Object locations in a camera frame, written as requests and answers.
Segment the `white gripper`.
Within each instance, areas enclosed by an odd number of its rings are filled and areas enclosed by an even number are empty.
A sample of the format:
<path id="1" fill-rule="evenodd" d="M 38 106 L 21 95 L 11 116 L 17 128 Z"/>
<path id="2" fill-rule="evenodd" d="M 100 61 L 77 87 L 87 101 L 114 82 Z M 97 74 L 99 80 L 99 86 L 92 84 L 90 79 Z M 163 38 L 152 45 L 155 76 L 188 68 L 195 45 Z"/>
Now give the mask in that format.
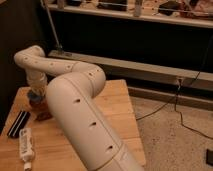
<path id="1" fill-rule="evenodd" d="M 28 74 L 27 83 L 36 95 L 44 95 L 47 86 L 47 76 L 44 73 Z"/>

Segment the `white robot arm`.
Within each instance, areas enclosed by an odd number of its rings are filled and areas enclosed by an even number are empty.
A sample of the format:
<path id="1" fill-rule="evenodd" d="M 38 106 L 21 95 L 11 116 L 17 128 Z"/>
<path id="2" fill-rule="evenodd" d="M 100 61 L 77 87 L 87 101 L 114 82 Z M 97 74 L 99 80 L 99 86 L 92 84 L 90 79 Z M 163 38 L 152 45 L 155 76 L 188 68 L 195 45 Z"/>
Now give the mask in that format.
<path id="1" fill-rule="evenodd" d="M 37 45 L 15 53 L 32 91 L 47 106 L 87 171 L 144 171 L 93 99 L 106 76 L 97 65 L 47 58 Z"/>

